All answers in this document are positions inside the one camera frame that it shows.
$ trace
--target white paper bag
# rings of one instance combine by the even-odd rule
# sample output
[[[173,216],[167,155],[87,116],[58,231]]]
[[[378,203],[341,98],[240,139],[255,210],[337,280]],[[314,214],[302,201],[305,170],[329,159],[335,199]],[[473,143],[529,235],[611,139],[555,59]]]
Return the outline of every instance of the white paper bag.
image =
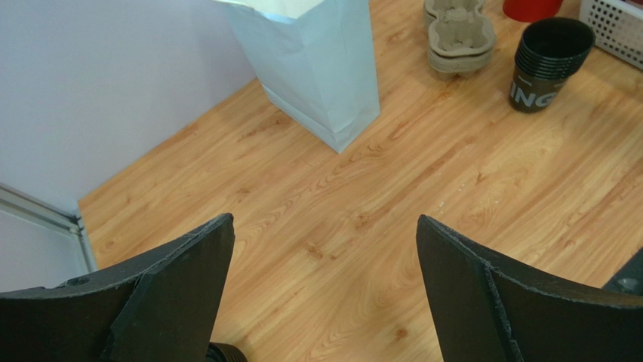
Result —
[[[342,152],[379,114],[368,0],[215,0],[270,101]]]

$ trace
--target white plastic basket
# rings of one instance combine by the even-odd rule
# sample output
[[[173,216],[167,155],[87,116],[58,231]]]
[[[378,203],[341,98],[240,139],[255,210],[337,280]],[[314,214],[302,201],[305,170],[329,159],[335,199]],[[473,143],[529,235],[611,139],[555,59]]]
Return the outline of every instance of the white plastic basket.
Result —
[[[583,0],[580,20],[596,34],[596,46],[643,69],[643,10],[621,0]]]

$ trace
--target red container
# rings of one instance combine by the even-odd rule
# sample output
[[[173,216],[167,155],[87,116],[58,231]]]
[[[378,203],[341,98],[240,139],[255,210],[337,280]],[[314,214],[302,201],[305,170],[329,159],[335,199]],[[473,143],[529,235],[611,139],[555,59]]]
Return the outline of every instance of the red container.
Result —
[[[561,9],[563,0],[505,0],[503,10],[513,20],[533,23],[553,17]]]

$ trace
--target wooden floor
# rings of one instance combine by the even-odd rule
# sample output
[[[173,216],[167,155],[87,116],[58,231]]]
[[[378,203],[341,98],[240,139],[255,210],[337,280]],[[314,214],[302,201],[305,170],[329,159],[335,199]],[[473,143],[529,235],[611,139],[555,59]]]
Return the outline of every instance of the wooden floor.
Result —
[[[601,286],[643,247],[643,73],[600,50],[549,109],[506,101],[524,24],[500,0],[476,77],[438,80],[418,0],[372,0],[382,115],[338,155],[253,81],[81,202],[105,267],[219,213],[237,241],[213,340],[254,361],[439,361],[420,214]],[[577,17],[579,2],[561,15]]]

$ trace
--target stacked cup carrier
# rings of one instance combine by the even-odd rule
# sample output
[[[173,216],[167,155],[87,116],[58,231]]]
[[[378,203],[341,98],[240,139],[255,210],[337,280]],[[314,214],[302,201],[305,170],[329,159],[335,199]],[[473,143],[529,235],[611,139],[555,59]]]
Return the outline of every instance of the stacked cup carrier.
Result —
[[[491,61],[496,34],[481,14],[485,0],[425,0],[429,64],[440,78],[471,77]]]

